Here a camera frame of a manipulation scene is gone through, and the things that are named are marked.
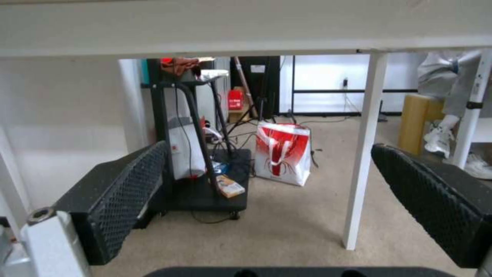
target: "red box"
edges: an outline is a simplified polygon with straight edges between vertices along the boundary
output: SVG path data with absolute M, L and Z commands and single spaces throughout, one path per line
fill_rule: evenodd
M 228 105 L 229 105 L 229 110 L 238 110 L 238 109 L 243 109 L 243 92 L 240 90 L 231 90 L 229 91 L 229 95 L 227 96 L 228 98 Z

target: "metal bolt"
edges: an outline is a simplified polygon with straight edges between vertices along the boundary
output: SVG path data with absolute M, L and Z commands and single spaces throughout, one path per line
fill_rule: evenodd
M 33 211 L 28 217 L 28 225 L 32 226 L 39 222 L 43 222 L 46 219 L 50 219 L 56 215 L 55 210 L 52 207 L 39 208 Z

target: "white sneaker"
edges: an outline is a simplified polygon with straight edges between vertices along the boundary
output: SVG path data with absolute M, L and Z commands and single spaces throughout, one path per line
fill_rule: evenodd
M 477 179 L 492 180 L 492 167 L 477 154 L 468 155 L 464 170 Z
M 424 148 L 431 153 L 442 153 L 448 159 L 451 151 L 449 145 L 450 139 L 455 139 L 451 130 L 437 126 L 424 136 L 424 140 L 426 141 Z

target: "white sticker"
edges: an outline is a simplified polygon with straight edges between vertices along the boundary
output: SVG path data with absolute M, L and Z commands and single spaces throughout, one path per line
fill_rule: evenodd
M 251 73 L 265 73 L 265 65 L 251 65 Z
M 181 150 L 179 149 L 177 144 L 172 144 L 171 145 L 171 154 L 178 154 L 181 153 Z

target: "red lobster print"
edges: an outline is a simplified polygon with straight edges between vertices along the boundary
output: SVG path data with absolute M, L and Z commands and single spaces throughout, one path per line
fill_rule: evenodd
M 294 124 L 279 124 L 286 127 L 304 129 L 304 127 Z M 258 128 L 256 139 L 257 149 L 263 153 L 268 153 L 264 168 L 274 176 L 280 176 L 287 172 L 293 173 L 293 166 L 298 164 L 302 158 L 309 136 L 298 135 L 295 132 L 284 132 L 273 130 L 267 127 Z

